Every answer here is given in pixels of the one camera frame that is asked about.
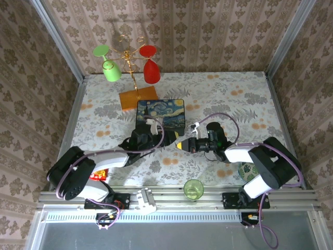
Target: orange base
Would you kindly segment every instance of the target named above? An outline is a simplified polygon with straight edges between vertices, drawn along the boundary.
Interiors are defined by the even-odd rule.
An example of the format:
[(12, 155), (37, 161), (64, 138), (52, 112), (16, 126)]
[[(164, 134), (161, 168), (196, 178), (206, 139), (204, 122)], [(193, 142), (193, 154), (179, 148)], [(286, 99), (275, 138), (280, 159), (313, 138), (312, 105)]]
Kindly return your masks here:
[(158, 100), (156, 90), (154, 86), (138, 89), (140, 97), (137, 96), (135, 90), (123, 92), (119, 94), (121, 109), (123, 111), (137, 108), (137, 102), (139, 100)]

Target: glass cup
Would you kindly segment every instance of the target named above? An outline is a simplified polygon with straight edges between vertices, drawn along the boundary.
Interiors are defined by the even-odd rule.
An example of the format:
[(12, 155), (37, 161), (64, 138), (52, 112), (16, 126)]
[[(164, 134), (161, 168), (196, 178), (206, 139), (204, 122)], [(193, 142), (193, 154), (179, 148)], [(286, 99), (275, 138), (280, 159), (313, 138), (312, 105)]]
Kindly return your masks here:
[(189, 199), (199, 199), (203, 195), (202, 183), (195, 179), (188, 180), (184, 185), (184, 194)]

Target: starry night box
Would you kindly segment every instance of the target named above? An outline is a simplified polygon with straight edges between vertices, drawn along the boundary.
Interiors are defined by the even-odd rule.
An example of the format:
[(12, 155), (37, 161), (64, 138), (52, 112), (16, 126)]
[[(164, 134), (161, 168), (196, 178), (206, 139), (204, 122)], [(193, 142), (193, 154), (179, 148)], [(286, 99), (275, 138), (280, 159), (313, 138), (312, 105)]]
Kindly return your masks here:
[(163, 118), (166, 131), (177, 132), (179, 136), (185, 133), (185, 109), (183, 99), (140, 100), (137, 103), (136, 126), (144, 122), (144, 116)]

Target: wall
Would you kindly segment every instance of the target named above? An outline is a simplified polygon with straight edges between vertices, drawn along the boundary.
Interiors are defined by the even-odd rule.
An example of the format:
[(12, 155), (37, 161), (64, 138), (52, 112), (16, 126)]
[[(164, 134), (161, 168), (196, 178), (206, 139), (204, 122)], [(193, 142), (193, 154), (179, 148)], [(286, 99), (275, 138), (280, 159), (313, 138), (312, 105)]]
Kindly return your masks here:
[(333, 1), (317, 0), (274, 75), (308, 183), (333, 233)]
[(78, 83), (29, 1), (0, 1), (0, 249), (23, 249)]
[[(157, 47), (163, 72), (264, 71), (300, 0), (45, 0), (81, 70), (101, 72), (100, 44), (120, 34)], [(109, 56), (116, 58), (117, 53)], [(137, 61), (142, 71), (142, 61)]]

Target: floral tablecloth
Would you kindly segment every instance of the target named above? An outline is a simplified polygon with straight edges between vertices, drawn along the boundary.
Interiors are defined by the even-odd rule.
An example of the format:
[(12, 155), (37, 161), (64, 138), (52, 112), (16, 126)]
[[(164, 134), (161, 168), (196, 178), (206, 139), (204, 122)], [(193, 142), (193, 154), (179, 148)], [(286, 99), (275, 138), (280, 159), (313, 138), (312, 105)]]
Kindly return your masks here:
[[(138, 73), (135, 78), (139, 88), (149, 86), (143, 74)], [(160, 99), (184, 100), (187, 126), (212, 113), (226, 112), (239, 124), (238, 142), (261, 142), (269, 136), (285, 142), (262, 72), (165, 73), (154, 86)], [(133, 81), (128, 74), (117, 82), (108, 82), (104, 75), (90, 76), (72, 146), (83, 150), (108, 149), (129, 137), (135, 127), (136, 110), (121, 111), (119, 93), (132, 89)], [(211, 121), (220, 122), (228, 139), (235, 139), (236, 127), (226, 117), (206, 121), (200, 126), (202, 137), (207, 136), (206, 124)], [(186, 129), (185, 136), (178, 141), (188, 137), (191, 134)], [(206, 156), (214, 159), (212, 153)], [(238, 166), (208, 161), (203, 153), (191, 155), (172, 144), (132, 166), (111, 169), (108, 182), (111, 185), (166, 185), (198, 179), (205, 185), (243, 185)]]

